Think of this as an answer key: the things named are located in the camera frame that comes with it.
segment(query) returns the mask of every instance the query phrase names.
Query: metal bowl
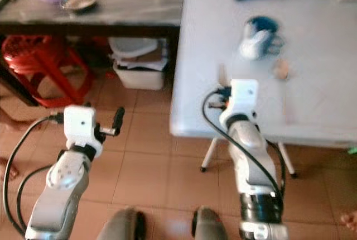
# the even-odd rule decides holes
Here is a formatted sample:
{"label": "metal bowl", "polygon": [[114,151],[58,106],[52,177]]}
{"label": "metal bowl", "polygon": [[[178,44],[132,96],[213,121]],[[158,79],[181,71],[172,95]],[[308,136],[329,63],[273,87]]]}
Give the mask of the metal bowl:
{"label": "metal bowl", "polygon": [[63,9],[79,11],[93,6],[97,0],[61,0],[60,5]]}

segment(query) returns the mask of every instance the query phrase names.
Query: wire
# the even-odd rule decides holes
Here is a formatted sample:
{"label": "wire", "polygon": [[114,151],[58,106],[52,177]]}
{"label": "wire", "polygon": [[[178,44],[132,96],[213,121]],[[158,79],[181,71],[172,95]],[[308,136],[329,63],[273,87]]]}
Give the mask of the wire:
{"label": "wire", "polygon": [[20,149],[21,145],[23,144],[23,142],[25,141],[25,139],[27,138],[27,136],[30,134],[30,132],[40,123],[49,120],[50,117],[45,117],[42,119],[37,120],[36,122],[34,122],[33,124],[31,124],[31,126],[28,128],[28,130],[25,132],[25,134],[22,136],[22,138],[20,139],[20,141],[18,142],[18,144],[16,145],[16,147],[14,148],[14,150],[12,151],[9,160],[7,162],[6,165],[6,169],[5,169],[5,175],[4,175],[4,183],[3,183],[3,205],[4,205],[4,210],[5,210],[5,214],[7,216],[7,218],[9,219],[9,221],[11,222],[11,224],[14,226],[14,228],[16,229],[16,231],[21,234],[23,237],[25,237],[25,230],[22,229],[22,227],[20,227],[19,224],[17,224],[17,222],[14,220],[11,212],[10,212],[10,208],[9,208],[9,202],[8,202],[8,182],[9,182],[9,175],[10,175],[10,168],[12,165],[12,162],[16,156],[16,153],[18,151],[18,149]]}
{"label": "wire", "polygon": [[282,154],[281,154],[281,152],[279,150],[279,147],[275,143],[273,143],[271,141],[268,141],[268,140],[266,140],[266,141],[268,142],[268,144],[270,146],[273,147],[273,149],[275,150],[275,152],[277,153],[277,155],[279,157],[280,168],[281,168],[281,188],[280,188],[280,192],[281,192],[281,194],[282,194],[282,196],[284,198],[284,195],[285,195],[285,183],[286,183],[286,169],[285,169],[284,158],[283,158],[283,156],[282,156]]}
{"label": "wire", "polygon": [[211,120],[209,120],[208,116],[206,115],[206,110],[205,110],[205,106],[207,101],[209,100],[210,97],[212,97],[214,94],[219,94],[219,89],[210,92],[204,99],[203,104],[202,104],[202,115],[205,118],[205,120],[207,121],[208,124],[210,124],[214,130],[216,130],[218,133],[220,133],[223,137],[225,137],[230,143],[232,143],[234,146],[236,146],[237,148],[239,148],[250,160],[252,160],[256,166],[265,174],[265,176],[269,179],[269,181],[272,183],[273,187],[274,187],[274,191],[276,193],[276,197],[278,199],[278,203],[280,206],[280,211],[281,214],[283,213],[284,210],[284,202],[283,202],[283,196],[281,194],[281,191],[278,187],[278,184],[276,183],[276,181],[274,180],[274,178],[272,177],[272,175],[264,168],[264,166],[257,160],[254,158],[254,156],[252,156],[242,145],[240,145],[239,143],[237,143],[237,141],[235,141],[232,137],[230,137],[226,132],[224,132],[222,129],[220,129],[218,126],[216,126]]}
{"label": "wire", "polygon": [[41,172],[41,171],[44,171],[44,170],[47,170],[47,169],[50,169],[52,165],[48,165],[48,166],[44,166],[44,167],[41,167],[39,169],[36,169],[34,170],[33,172],[31,172],[30,174],[28,174],[23,180],[22,182],[20,183],[20,186],[18,187],[18,191],[17,191],[17,196],[16,196],[16,214],[17,214],[17,218],[18,218],[18,221],[20,222],[20,225],[22,227],[22,229],[25,231],[26,228],[27,228],[27,225],[25,223],[25,221],[23,220],[23,216],[22,216],[22,213],[21,213],[21,196],[22,196],[22,190],[23,188],[25,187],[27,181],[33,177],[35,174]]}

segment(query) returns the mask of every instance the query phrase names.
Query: red plastic stool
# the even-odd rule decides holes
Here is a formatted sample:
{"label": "red plastic stool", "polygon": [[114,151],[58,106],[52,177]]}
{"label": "red plastic stool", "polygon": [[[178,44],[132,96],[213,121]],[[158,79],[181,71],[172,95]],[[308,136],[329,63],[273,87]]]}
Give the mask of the red plastic stool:
{"label": "red plastic stool", "polygon": [[[83,104],[91,87],[93,74],[80,56],[60,37],[8,36],[2,52],[5,61],[32,96],[44,107],[56,108],[69,104]],[[60,70],[63,66],[79,65],[86,73],[82,86],[75,89]],[[50,78],[64,97],[44,99],[38,86],[44,77]]]}

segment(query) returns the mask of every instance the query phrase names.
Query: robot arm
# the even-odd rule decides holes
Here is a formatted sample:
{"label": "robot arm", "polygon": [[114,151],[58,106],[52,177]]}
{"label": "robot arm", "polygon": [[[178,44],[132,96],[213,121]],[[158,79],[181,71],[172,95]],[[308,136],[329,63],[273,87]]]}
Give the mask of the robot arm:
{"label": "robot arm", "polygon": [[252,122],[257,90],[255,80],[232,80],[231,88],[223,91],[227,96],[223,102],[228,104],[214,108],[224,108],[219,120],[227,133],[215,127],[205,113],[204,116],[230,141],[229,153],[234,161],[241,203],[241,238],[288,240],[287,227],[281,219],[283,198],[277,186],[276,169],[267,153],[266,140]]}
{"label": "robot arm", "polygon": [[46,186],[38,198],[26,229],[26,239],[68,239],[80,197],[88,186],[91,162],[100,156],[106,135],[119,134],[124,116],[120,108],[113,128],[95,122],[95,110],[69,106],[64,111],[67,137],[65,151],[46,175]]}

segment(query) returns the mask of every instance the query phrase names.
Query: dark wooden table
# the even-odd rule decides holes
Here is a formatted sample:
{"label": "dark wooden table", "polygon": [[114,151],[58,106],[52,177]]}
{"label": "dark wooden table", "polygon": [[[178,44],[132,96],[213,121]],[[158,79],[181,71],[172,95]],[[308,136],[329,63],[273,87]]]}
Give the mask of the dark wooden table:
{"label": "dark wooden table", "polygon": [[[4,35],[77,35],[166,38],[176,60],[183,0],[98,0],[83,12],[62,10],[39,0],[16,0],[0,10]],[[0,65],[0,82],[27,105],[37,105],[27,90]]]}

